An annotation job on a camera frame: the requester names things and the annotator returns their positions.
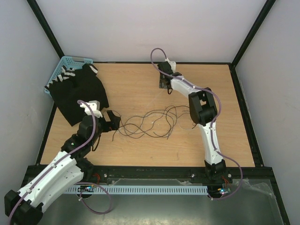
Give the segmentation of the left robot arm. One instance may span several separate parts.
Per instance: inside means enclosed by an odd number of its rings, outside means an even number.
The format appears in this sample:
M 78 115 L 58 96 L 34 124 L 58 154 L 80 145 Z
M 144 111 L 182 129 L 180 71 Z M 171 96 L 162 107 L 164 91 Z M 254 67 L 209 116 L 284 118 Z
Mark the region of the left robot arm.
M 98 186 L 92 180 L 94 165 L 85 156 L 95 151 L 102 133 L 119 129 L 121 118 L 111 110 L 107 114 L 109 121 L 101 115 L 85 116 L 77 133 L 65 141 L 40 174 L 17 192 L 10 190 L 5 195 L 5 214 L 11 225 L 38 224 L 50 205 L 74 185 L 88 192 Z

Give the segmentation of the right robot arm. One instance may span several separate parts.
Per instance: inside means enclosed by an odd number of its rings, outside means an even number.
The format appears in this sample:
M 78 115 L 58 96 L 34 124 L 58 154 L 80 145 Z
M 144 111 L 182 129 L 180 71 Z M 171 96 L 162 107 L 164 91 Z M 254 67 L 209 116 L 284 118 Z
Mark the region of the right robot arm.
M 160 86 L 175 90 L 188 98 L 189 114 L 199 127 L 205 151 L 205 177 L 209 182 L 216 182 L 226 171 L 226 164 L 221 155 L 216 133 L 218 110 L 210 88 L 200 88 L 175 71 L 176 63 L 165 60 L 157 65 L 160 71 Z

